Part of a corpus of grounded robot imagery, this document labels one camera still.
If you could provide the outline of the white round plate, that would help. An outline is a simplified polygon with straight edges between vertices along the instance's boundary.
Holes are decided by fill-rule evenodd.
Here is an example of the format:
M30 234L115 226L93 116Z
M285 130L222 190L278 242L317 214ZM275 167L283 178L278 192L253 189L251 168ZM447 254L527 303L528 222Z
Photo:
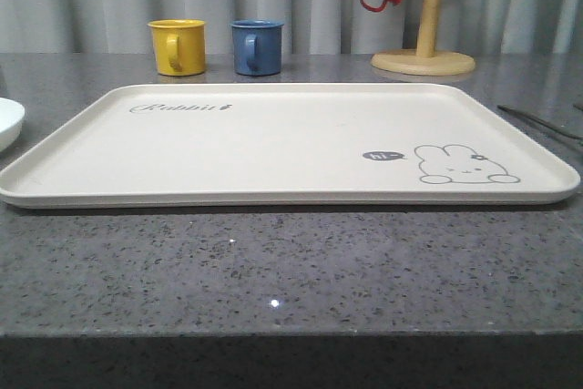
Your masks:
M0 98L0 151L9 148L19 137L26 110L14 100Z

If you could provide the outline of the cream rabbit serving tray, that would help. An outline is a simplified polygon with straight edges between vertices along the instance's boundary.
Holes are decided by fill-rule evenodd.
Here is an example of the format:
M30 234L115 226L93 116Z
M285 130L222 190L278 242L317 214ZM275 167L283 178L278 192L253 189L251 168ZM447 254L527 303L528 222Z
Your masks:
M434 84L114 89L1 173L23 208L546 204L563 160L465 92Z

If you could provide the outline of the blue mug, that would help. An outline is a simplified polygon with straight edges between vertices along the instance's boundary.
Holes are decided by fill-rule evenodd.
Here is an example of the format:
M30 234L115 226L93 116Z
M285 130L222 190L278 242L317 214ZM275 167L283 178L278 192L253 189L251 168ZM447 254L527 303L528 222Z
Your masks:
M281 72L283 22L237 20L230 28L237 74L258 77Z

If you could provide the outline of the yellow mug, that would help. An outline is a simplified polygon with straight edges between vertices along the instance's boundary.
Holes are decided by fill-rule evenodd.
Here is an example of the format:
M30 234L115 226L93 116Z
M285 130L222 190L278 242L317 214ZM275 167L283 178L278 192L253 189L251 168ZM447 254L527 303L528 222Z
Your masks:
M183 77L206 70L205 25L199 19L162 19L148 23L159 74Z

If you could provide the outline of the wooden mug tree stand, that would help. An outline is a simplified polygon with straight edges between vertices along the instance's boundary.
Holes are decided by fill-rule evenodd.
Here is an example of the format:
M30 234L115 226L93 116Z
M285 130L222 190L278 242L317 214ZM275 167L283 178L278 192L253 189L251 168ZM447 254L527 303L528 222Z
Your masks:
M472 72L476 68L472 57L436 49L441 1L423 1L415 49L376 53L371 59L372 66L415 76L455 76Z

